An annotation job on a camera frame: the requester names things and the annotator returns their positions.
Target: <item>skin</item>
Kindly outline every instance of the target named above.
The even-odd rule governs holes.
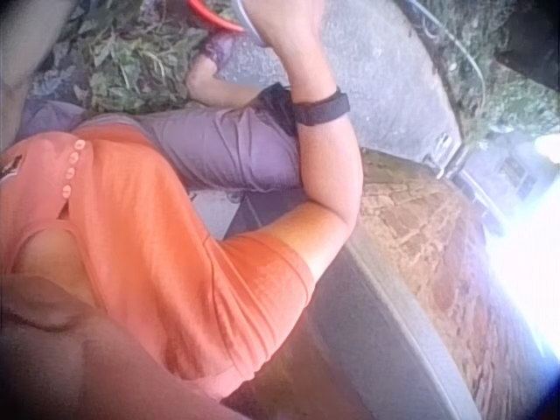
[[[2,73],[3,105],[10,104],[2,107],[3,145],[11,143],[13,127],[19,124],[17,111],[20,113],[23,107],[29,77],[58,37],[74,1],[26,0],[20,6],[12,13],[11,24],[3,25],[3,31],[8,26],[12,31],[3,33],[7,36],[0,44],[3,63],[8,63]],[[249,16],[283,63],[295,103],[321,101],[337,89],[319,40],[324,8],[323,0],[246,0]],[[40,33],[35,29],[38,13],[43,19],[50,19],[50,25],[40,25],[50,28],[46,33],[44,29]],[[34,52],[33,58],[18,60],[18,49]],[[252,88],[216,80],[215,71],[214,63],[200,58],[187,77],[187,86],[202,102],[242,106],[255,97]],[[319,280],[354,230],[363,181],[361,157],[347,116],[316,127],[299,125],[298,134],[308,200],[264,231],[296,250]],[[75,241],[56,228],[25,244],[15,271],[50,278],[80,300],[95,304]]]
[[[321,101],[336,91],[319,38],[324,0],[246,0],[245,6],[282,61],[294,103]],[[363,184],[360,148],[347,116],[297,130],[309,199],[264,231],[295,249],[319,280],[354,231]]]
[[[17,4],[18,7],[5,20],[9,23],[5,24],[3,21],[1,26],[2,148],[13,142],[20,123],[28,80],[53,46],[72,12],[74,0],[20,0]],[[321,101],[336,91],[333,73],[319,41],[323,0],[246,0],[246,8],[257,29],[283,62],[290,78],[294,102]],[[201,102],[236,107],[246,104],[256,96],[254,89],[218,82],[214,78],[215,65],[208,60],[200,59],[193,71],[186,82],[191,90],[194,89]],[[319,280],[354,230],[363,181],[360,151],[352,124],[346,116],[317,127],[300,125],[298,134],[302,179],[308,200],[264,231],[297,251]],[[59,215],[62,220],[66,217],[67,210]],[[52,336],[53,346],[67,344],[69,348],[79,348],[82,351],[89,346],[87,349],[91,353],[88,354],[88,362],[98,361],[100,366],[105,367],[89,371],[83,371],[83,367],[79,367],[82,370],[77,371],[79,374],[76,377],[81,378],[84,383],[92,384],[89,388],[91,395],[82,396],[81,403],[86,407],[83,412],[78,411],[86,416],[78,416],[79,418],[90,418],[91,413],[94,413],[93,418],[136,418],[138,413],[146,414],[151,410],[160,418],[175,418],[177,411],[174,410],[177,408],[168,404],[165,396],[175,403],[185,403],[180,412],[187,414],[188,411],[188,418],[239,418],[234,413],[220,409],[203,395],[194,391],[186,394],[184,384],[164,374],[125,332],[114,331],[112,336],[103,339],[105,341],[99,338],[96,326],[101,328],[106,324],[105,329],[115,329],[116,326],[109,318],[91,309],[95,306],[95,301],[80,251],[70,234],[56,227],[36,234],[24,244],[13,271],[13,276],[2,279],[6,299],[29,297],[26,287],[40,294],[41,287],[56,287],[54,284],[57,284],[68,293],[74,304],[76,298],[82,302],[78,303],[81,307],[75,308],[75,316],[70,319],[75,319],[76,322],[70,323],[70,326],[77,329],[75,336],[81,337],[83,342],[74,343],[74,335],[64,336],[64,343],[57,336]],[[22,307],[32,308],[32,304],[31,300]],[[51,309],[56,311],[56,305],[52,305]],[[93,328],[82,327],[86,320],[94,321],[90,323]],[[47,324],[49,321],[50,319],[41,320]],[[25,333],[31,334],[30,337],[39,330],[33,325],[24,325],[29,330],[25,330]],[[14,334],[14,337],[21,338],[21,328],[16,322],[7,331]],[[33,349],[32,340],[24,343]],[[14,347],[7,346],[6,349],[13,350]],[[14,357],[13,360],[21,362],[18,353],[11,356]],[[43,390],[36,387],[40,381],[37,381],[34,372],[39,372],[44,378],[55,379],[57,375],[64,373],[62,376],[66,380],[65,375],[68,372],[75,373],[77,368],[69,363],[62,369],[57,367],[52,372],[46,372],[44,366],[31,366],[26,360],[23,362],[25,369],[16,369],[18,374],[13,377],[18,380],[15,389],[18,384],[23,384],[20,390],[24,390],[22,396],[25,397],[42,396]],[[157,401],[153,398],[154,388],[157,389],[157,395],[162,397]],[[135,393],[130,393],[130,389],[134,389]],[[50,395],[50,398],[48,402],[55,409],[68,404],[64,392]],[[28,399],[23,400],[25,407],[29,406]],[[0,401],[0,410],[3,410],[2,403]],[[41,417],[45,418],[45,412],[41,412]]]

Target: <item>grass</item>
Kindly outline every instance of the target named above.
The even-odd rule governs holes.
[[[63,39],[83,58],[88,80],[73,87],[82,106],[131,114],[185,106],[185,75],[207,31],[167,18],[156,10],[161,3],[107,0],[79,25],[68,23]]]

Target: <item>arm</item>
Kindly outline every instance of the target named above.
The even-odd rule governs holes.
[[[295,103],[321,101],[336,91],[319,41],[323,0],[246,0],[246,7],[283,62]],[[298,133],[309,199],[264,231],[298,252],[318,280],[354,230],[363,182],[361,154],[347,116],[316,127],[299,125]]]

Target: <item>person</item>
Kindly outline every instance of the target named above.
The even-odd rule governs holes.
[[[324,0],[245,0],[245,7],[283,63],[290,91],[275,85],[259,93],[216,79],[231,45],[217,37],[185,81],[214,108],[85,122],[74,114],[64,118],[77,122],[71,129],[17,142],[32,123],[29,78],[73,1],[22,0],[2,25],[0,268],[10,304],[0,351],[11,373],[3,386],[11,389],[13,375],[26,384],[18,389],[61,375],[75,396],[88,376],[74,364],[87,365],[88,343],[103,349],[111,340],[103,328],[81,327],[88,316],[65,317],[69,299],[110,319],[161,368],[215,400],[250,380],[291,332],[354,230],[361,155],[319,39]],[[305,203],[225,241],[210,237],[187,194],[299,185]],[[47,352],[63,338],[67,347]],[[123,358],[115,348],[99,361],[113,367]]]

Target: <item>black watch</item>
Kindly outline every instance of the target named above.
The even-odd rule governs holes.
[[[323,101],[294,103],[293,109],[296,122],[312,127],[329,123],[350,112],[350,101],[348,95],[337,88],[333,95]]]

